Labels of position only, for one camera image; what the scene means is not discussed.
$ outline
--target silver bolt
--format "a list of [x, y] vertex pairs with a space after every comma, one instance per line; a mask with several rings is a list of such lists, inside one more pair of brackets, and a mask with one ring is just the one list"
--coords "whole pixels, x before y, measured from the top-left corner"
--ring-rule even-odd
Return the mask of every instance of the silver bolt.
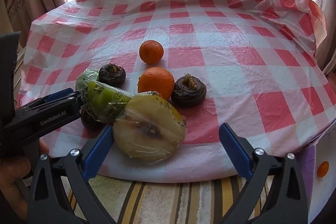
[[264, 150], [262, 148], [256, 148], [254, 151], [257, 155], [261, 156], [264, 155]]
[[290, 160], [293, 160], [295, 158], [295, 156], [294, 156], [293, 153], [288, 153], [287, 158], [290, 159]]
[[42, 154], [40, 156], [40, 160], [46, 160], [48, 158], [48, 155], [47, 154]]
[[70, 155], [71, 156], [77, 156], [79, 154], [79, 150], [78, 149], [73, 149], [70, 151]]

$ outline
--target red and white tablecloth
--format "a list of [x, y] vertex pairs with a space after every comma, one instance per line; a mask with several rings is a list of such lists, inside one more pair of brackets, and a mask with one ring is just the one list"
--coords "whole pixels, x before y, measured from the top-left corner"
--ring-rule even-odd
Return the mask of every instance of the red and white tablecloth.
[[[235, 173], [218, 142], [228, 122], [252, 146], [284, 155], [306, 145], [335, 120], [335, 94], [317, 67], [325, 17], [311, 0], [74, 0], [31, 25], [20, 104], [75, 86], [86, 68], [109, 62], [137, 91], [148, 68], [140, 44], [165, 53], [157, 64], [207, 86], [202, 105], [179, 109], [188, 132], [178, 152], [157, 165], [127, 158], [113, 146], [100, 174], [154, 182], [210, 180]], [[81, 148], [94, 134], [80, 119], [49, 135], [52, 156]]]

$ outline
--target clear plastic bag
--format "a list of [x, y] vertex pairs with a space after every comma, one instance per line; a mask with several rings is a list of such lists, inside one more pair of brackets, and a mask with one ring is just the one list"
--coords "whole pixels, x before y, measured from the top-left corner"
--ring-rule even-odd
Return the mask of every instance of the clear plastic bag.
[[85, 70], [76, 81], [76, 90], [82, 93], [88, 114], [103, 124], [112, 124], [132, 95], [97, 81], [98, 71]]
[[176, 152], [186, 135], [186, 122], [156, 92], [135, 95], [113, 125], [114, 140], [130, 158], [155, 163]]

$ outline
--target finger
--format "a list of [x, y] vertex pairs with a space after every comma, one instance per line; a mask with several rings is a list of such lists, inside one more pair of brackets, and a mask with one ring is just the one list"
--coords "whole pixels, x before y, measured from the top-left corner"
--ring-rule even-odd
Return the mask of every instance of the finger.
[[48, 153], [49, 153], [49, 147], [42, 139], [40, 139], [40, 155]]
[[26, 220], [27, 216], [27, 203], [19, 189], [14, 184], [14, 181], [17, 178], [27, 175], [29, 171], [30, 163], [25, 157], [14, 157], [0, 160], [0, 190], [9, 205], [23, 220]]

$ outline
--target orange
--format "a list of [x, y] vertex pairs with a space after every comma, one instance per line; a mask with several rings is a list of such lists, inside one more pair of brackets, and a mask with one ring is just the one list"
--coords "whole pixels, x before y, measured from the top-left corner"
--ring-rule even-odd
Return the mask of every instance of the orange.
[[324, 161], [317, 169], [317, 176], [319, 178], [323, 178], [328, 173], [328, 170], [329, 170], [329, 163], [327, 161]]
[[155, 40], [146, 40], [140, 46], [139, 55], [143, 62], [155, 64], [163, 57], [163, 47]]
[[153, 67], [146, 70], [139, 78], [138, 93], [157, 91], [168, 100], [174, 89], [174, 77], [166, 69]]

